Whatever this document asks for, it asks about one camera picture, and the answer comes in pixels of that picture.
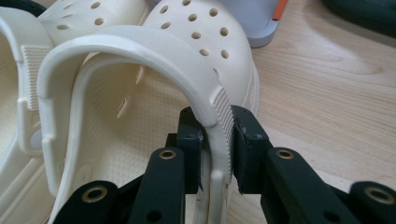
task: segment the black object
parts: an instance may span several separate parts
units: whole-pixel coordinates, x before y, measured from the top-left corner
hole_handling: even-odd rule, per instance
[[[273,147],[250,111],[233,106],[233,114],[233,173],[241,193],[262,195],[269,224],[394,224],[396,191],[374,182],[355,183],[349,193],[333,188],[296,151]],[[200,186],[199,151],[205,144],[191,109],[182,110],[177,133],[151,154],[144,175],[120,189],[106,181],[82,186],[55,223],[184,223],[185,193]]]
[[[0,0],[0,7],[12,7],[32,13],[36,17],[41,15],[45,7],[30,0]]]
[[[322,0],[333,13],[347,21],[396,37],[395,0]]]

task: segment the wooden surface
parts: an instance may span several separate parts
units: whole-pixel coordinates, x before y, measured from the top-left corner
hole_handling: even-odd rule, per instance
[[[289,0],[274,40],[253,50],[258,119],[323,180],[396,189],[396,39],[343,21],[321,1]],[[233,194],[228,223],[264,223],[257,195]]]

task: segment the textured grip patch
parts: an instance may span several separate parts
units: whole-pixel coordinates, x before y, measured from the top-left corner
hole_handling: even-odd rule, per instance
[[[38,110],[37,99],[37,74],[41,62],[50,52],[51,48],[37,46],[23,46],[29,76],[29,109]]]
[[[227,148],[228,148],[228,159],[230,164],[230,173],[229,178],[233,174],[233,112],[231,110],[231,105],[227,97],[227,93],[224,89],[221,89],[219,94],[215,99],[215,108],[216,112],[220,117],[221,127],[224,133],[224,136],[227,141]]]

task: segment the wood grain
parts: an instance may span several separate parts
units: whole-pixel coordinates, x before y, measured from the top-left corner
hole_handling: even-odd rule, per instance
[[[258,120],[339,189],[396,189],[396,39],[343,21],[321,1],[290,0],[274,40],[253,50]],[[233,194],[228,223],[264,223],[258,195]]]

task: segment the orange stripe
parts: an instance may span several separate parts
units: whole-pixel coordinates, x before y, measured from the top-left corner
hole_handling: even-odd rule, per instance
[[[279,21],[280,17],[282,16],[283,10],[285,9],[286,3],[288,2],[288,0],[278,0],[277,2],[277,6],[275,9],[275,13],[273,16],[273,20],[274,21]]]

